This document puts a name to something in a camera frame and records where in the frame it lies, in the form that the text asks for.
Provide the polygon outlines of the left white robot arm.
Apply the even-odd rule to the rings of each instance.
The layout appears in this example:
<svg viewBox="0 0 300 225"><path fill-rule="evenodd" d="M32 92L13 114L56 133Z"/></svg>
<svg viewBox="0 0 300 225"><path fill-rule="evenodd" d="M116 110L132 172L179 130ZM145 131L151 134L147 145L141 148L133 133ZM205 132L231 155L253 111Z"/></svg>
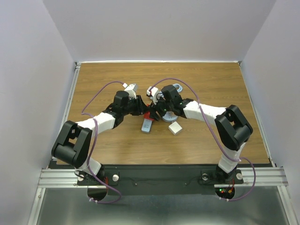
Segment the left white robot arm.
<svg viewBox="0 0 300 225"><path fill-rule="evenodd" d="M142 97L131 97L128 92L116 92L113 102L99 115L73 122L66 121L53 145L53 157L88 173L88 179L95 185L105 180L104 166L91 158L100 133L116 128L126 115L139 116L148 111Z"/></svg>

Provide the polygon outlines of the white cube charger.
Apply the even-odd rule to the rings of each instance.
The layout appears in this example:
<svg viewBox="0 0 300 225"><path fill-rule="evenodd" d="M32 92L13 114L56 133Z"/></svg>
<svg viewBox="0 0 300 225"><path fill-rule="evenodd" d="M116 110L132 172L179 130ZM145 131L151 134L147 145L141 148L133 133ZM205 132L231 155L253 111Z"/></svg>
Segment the white cube charger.
<svg viewBox="0 0 300 225"><path fill-rule="evenodd" d="M182 131L182 127L178 122L173 122L168 126L168 129L171 131L173 135L177 135Z"/></svg>

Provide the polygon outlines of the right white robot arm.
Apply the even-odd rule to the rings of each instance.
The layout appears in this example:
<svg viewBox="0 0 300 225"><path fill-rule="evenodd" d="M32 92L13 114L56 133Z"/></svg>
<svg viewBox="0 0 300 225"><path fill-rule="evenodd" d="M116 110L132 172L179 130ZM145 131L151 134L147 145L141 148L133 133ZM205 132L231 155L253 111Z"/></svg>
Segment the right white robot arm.
<svg viewBox="0 0 300 225"><path fill-rule="evenodd" d="M222 151L216 168L216 179L226 183L233 177L240 162L241 150L253 133L252 126L239 107L215 107L190 98L183 99L173 85L167 85L161 91L149 87L146 95L153 101L150 105L152 116L159 114L163 117L167 112L172 112L178 117L205 122Z"/></svg>

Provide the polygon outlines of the red cube socket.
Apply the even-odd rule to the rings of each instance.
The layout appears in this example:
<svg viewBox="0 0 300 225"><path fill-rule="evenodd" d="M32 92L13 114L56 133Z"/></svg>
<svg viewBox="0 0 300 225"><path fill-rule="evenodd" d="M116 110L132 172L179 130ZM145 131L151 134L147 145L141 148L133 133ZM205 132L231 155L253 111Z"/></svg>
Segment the red cube socket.
<svg viewBox="0 0 300 225"><path fill-rule="evenodd" d="M150 112L146 112L146 113L143 115L143 117L144 117L144 119L146 119L146 120L151 120L151 121L154 120L153 118L151 118Z"/></svg>

